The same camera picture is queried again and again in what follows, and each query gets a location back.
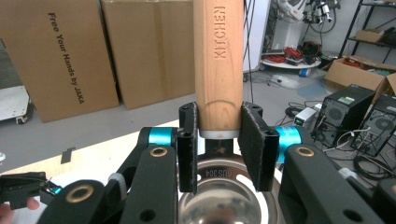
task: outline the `cardboard box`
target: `cardboard box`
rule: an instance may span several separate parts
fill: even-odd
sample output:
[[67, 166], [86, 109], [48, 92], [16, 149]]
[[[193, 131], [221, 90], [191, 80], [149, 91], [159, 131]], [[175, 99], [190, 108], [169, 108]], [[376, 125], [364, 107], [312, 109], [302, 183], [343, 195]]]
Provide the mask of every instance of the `cardboard box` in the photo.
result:
[[43, 121], [119, 105], [97, 0], [2, 0], [0, 36]]
[[356, 33], [356, 39], [371, 43], [377, 43], [381, 41], [381, 39], [384, 37], [384, 33], [385, 32], [383, 30], [376, 29], [359, 30]]
[[[358, 67], [345, 64], [352, 60], [358, 63]], [[389, 71], [389, 75], [381, 76], [379, 74], [367, 71], [369, 69], [381, 69]], [[350, 84], [365, 87], [376, 91], [375, 100], [381, 93], [394, 94], [396, 91], [396, 67], [377, 63], [359, 56], [350, 56], [335, 60], [325, 76], [326, 80], [346, 87]]]
[[102, 0], [127, 109], [194, 93], [191, 0]]

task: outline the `wooden handle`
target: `wooden handle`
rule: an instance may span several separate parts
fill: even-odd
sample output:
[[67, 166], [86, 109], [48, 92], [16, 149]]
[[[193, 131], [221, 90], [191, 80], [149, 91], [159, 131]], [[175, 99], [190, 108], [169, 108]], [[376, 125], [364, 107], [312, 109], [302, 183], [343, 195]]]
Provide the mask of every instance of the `wooden handle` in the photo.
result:
[[234, 138], [239, 134], [243, 99], [243, 1], [194, 0], [193, 4], [200, 134]]

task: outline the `metal bolt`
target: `metal bolt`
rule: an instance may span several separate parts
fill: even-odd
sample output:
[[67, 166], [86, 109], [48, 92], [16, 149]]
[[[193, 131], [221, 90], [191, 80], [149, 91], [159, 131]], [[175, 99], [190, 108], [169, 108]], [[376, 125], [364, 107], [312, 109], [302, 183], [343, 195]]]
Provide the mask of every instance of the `metal bolt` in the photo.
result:
[[314, 151], [307, 147], [297, 147], [296, 152], [305, 157], [312, 157], [315, 155]]
[[[80, 190], [84, 190], [85, 192], [76, 196], [75, 193]], [[88, 199], [92, 194], [93, 194], [93, 186], [88, 184], [80, 185], [67, 193], [66, 201], [69, 203], [80, 203]]]
[[164, 155], [166, 155], [166, 153], [168, 153], [168, 150], [164, 147], [155, 147], [154, 149], [152, 149], [150, 151], [150, 155], [152, 157], [162, 157]]

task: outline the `electronic equipment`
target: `electronic equipment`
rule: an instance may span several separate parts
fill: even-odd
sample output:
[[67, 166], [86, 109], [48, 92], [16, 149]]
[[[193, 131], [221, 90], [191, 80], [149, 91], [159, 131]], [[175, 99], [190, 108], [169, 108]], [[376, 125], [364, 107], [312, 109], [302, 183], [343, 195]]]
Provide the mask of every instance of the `electronic equipment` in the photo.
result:
[[313, 131], [314, 141], [335, 147], [345, 132], [359, 129], [375, 91], [349, 85], [325, 97]]
[[321, 104], [316, 104], [316, 105], [314, 106], [314, 109], [315, 109], [316, 111], [320, 112], [320, 110], [321, 110]]
[[377, 156], [396, 131], [396, 98], [381, 95], [360, 129], [368, 131], [359, 132], [351, 147], [370, 156]]
[[294, 117], [294, 124], [296, 126], [302, 126], [309, 130], [312, 126], [312, 123], [314, 122], [315, 115], [317, 114], [317, 111], [313, 108], [307, 107], [300, 113], [298, 113]]
[[268, 49], [265, 51], [264, 55], [285, 55], [285, 50], [283, 49]]
[[290, 65], [297, 66], [299, 63], [301, 63], [304, 59], [292, 59], [292, 58], [286, 58], [286, 63]]

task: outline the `human hand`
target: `human hand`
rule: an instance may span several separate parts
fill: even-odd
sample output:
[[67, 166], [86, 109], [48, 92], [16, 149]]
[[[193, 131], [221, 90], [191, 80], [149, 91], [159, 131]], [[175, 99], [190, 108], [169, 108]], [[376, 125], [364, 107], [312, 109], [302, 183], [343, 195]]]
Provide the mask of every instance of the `human hand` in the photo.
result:
[[[30, 210], [36, 210], [40, 203], [34, 198], [28, 198], [26, 200], [27, 208]], [[14, 210], [11, 210], [9, 204], [0, 204], [0, 224], [10, 224], [14, 217]]]

